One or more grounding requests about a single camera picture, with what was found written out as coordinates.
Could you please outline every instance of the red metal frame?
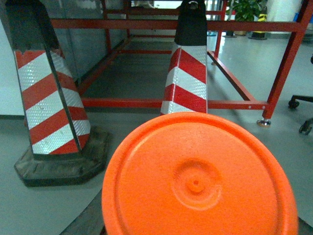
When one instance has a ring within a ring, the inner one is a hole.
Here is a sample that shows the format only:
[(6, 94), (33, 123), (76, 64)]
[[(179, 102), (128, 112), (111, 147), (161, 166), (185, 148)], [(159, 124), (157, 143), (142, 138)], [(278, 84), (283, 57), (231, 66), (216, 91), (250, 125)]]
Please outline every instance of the red metal frame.
[(98, 63), (98, 66), (95, 70), (83, 80), (83, 82), (78, 87), (79, 95), (83, 95), (92, 83), (97, 80), (97, 78), (103, 73), (103, 71), (111, 64), (111, 62), (118, 56), (119, 52), (122, 51), (129, 43), (131, 42), (131, 37), (126, 39), (117, 49), (113, 50), (112, 53), (104, 58)]
[[(107, 20), (108, 19), (108, 15), (106, 12), (106, 1), (105, 0), (101, 0), (102, 2), (102, 8), (103, 8), (103, 19)], [(108, 50), (108, 54), (112, 53), (112, 46), (111, 46), (111, 38), (110, 38), (110, 30), (109, 29), (105, 29), (105, 33), (106, 33), (106, 41), (107, 41), (107, 50)]]
[[(283, 31), (292, 32), (277, 76), (273, 83), (267, 101), (258, 101), (240, 83), (240, 81), (227, 69), (218, 59), (220, 40), (217, 40), (214, 52), (209, 51), (208, 55), (218, 66), (236, 91), (241, 95), (243, 101), (234, 100), (209, 100), (209, 109), (251, 109), (264, 110), (263, 117), (271, 118), (278, 98), (287, 79), (291, 65), (304, 37), (307, 25), (313, 14), (313, 0), (305, 0), (299, 12), (297, 22), (235, 22), (224, 21), (227, 1), (223, 2), (222, 11), (207, 11), (207, 14), (221, 15), (221, 21), (208, 21), (208, 30), (218, 31), (220, 38), (222, 31)], [(129, 9), (128, 4), (124, 4), (124, 10), (105, 10), (104, 14), (126, 14), (126, 20), (84, 20), (84, 19), (52, 19), (55, 28), (101, 28), (101, 29), (176, 29), (176, 20), (130, 20), (128, 15), (178, 15), (178, 9)], [(136, 35), (136, 37), (173, 37), (170, 35)], [(169, 54), (171, 51), (163, 50), (125, 50), (124, 47), (131, 38), (125, 41), (91, 73), (87, 79), (79, 86), (80, 94), (83, 94), (101, 72), (115, 59), (119, 53), (161, 53)], [(119, 108), (160, 108), (160, 99), (118, 99), (118, 98), (82, 98), (85, 107), (119, 107)]]
[[(131, 6), (131, 2), (128, 1), (128, 0), (125, 0), (123, 1), (123, 9), (125, 11), (125, 14), (126, 14), (126, 19), (128, 20), (129, 19), (129, 8)], [(131, 31), (129, 28), (126, 29), (126, 32), (127, 32), (127, 38), (130, 38), (131, 36)]]
[[(222, 11), (221, 11), (221, 21), (225, 20), (226, 8), (227, 8), (227, 0), (223, 0), (223, 6), (222, 6)], [(222, 32), (223, 32), (222, 30), (219, 30), (217, 39), (216, 39), (216, 45), (215, 45), (215, 51), (214, 51), (214, 55), (216, 57), (219, 57), (219, 53), (220, 53)]]
[[(177, 20), (101, 20), (101, 19), (51, 19), (54, 28), (94, 29), (176, 29)], [(276, 31), (300, 32), (299, 22), (237, 22), (208, 21), (211, 31)]]

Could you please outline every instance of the green plant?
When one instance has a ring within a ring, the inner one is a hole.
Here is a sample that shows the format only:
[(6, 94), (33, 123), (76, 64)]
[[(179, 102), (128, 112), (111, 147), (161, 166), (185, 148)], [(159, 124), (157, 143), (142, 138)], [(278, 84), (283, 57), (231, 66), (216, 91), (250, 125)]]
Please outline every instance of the green plant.
[(233, 10), (236, 11), (235, 20), (254, 21), (254, 17), (259, 17), (260, 15), (262, 1), (263, 0), (235, 0), (233, 4)]

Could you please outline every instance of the red and white striped traffic cone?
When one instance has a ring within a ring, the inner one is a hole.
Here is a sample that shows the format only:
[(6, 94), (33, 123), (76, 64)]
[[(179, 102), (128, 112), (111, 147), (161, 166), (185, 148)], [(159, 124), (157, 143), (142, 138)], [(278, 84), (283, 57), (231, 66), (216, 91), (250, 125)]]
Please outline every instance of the red and white striped traffic cone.
[(180, 7), (161, 114), (207, 113), (207, 41), (204, 1), (184, 0)]
[(6, 5), (31, 143), (15, 169), (27, 186), (81, 183), (104, 169), (108, 133), (90, 127), (44, 5)]

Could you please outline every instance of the gray floor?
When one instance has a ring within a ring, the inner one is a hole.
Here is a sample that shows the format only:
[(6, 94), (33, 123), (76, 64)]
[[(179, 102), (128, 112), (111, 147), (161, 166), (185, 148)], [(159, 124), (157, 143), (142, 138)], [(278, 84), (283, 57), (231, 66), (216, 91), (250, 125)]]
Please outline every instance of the gray floor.
[[(216, 37), (209, 38), (214, 47)], [(266, 100), (273, 84), (287, 40), (255, 41), (246, 37), (222, 39), (220, 59), (255, 95)], [(131, 49), (155, 47), (134, 43)], [(167, 43), (159, 49), (170, 49)], [(313, 226), (313, 133), (298, 134), (300, 125), (313, 117), (313, 104), (301, 102), (295, 111), (288, 109), (293, 94), (313, 94), (313, 46), (303, 44), (295, 58), (270, 129), (255, 121), (261, 111), (210, 110), (229, 119), (259, 138), (285, 170), (297, 200), (299, 216)], [(162, 98), (169, 55), (121, 55), (86, 93), (89, 97)], [(222, 73), (208, 63), (210, 99), (241, 100)], [(113, 140), (110, 156), (134, 128), (158, 116), (158, 110), (88, 109), (93, 125), (110, 131)], [(102, 187), (103, 175), (80, 186), (26, 188), (14, 172), (15, 161), (29, 145), (23, 120), (0, 118), (0, 235), (58, 235), (89, 204)]]

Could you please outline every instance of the chair wheel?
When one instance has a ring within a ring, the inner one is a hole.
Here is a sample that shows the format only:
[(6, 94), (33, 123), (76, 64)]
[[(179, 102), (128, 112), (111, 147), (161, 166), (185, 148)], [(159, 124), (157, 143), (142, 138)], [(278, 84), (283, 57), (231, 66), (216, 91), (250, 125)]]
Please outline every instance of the chair wheel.
[(311, 126), (306, 126), (306, 125), (302, 125), (299, 129), (299, 133), (302, 133), (304, 135), (308, 135), (312, 130), (312, 127)]
[(291, 109), (295, 109), (296, 107), (298, 107), (299, 106), (299, 101), (296, 101), (296, 100), (290, 100), (289, 101), (289, 108), (291, 108)]

